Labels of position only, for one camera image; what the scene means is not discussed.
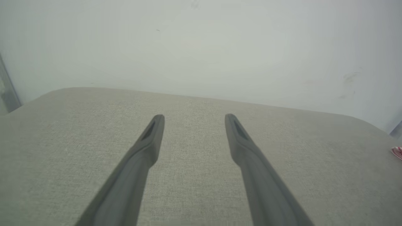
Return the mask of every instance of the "red and white object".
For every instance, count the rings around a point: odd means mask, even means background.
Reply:
[[[400,160],[402,160],[402,147],[393,147],[391,148],[391,152]]]

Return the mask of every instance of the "beige fabric surface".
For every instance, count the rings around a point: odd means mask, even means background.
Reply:
[[[224,116],[233,113],[316,225],[402,224],[401,145],[359,119],[105,88],[50,92],[0,117],[0,225],[74,225],[156,114],[138,225],[252,225]]]

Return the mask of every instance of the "white wall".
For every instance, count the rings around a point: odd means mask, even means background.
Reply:
[[[2,0],[23,103],[127,88],[402,120],[400,0]]]

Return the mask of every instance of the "gray plastic arm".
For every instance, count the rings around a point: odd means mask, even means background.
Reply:
[[[313,225],[233,114],[225,117],[230,153],[240,166],[255,226]]]
[[[148,170],[158,159],[164,124],[163,115],[151,120],[76,226],[136,225]]]

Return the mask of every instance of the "fabric texture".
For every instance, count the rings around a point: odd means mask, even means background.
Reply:
[[[233,113],[316,225],[400,225],[401,143],[329,113],[106,88],[53,91],[0,117],[0,225],[74,225],[156,114],[138,225],[252,225]]]

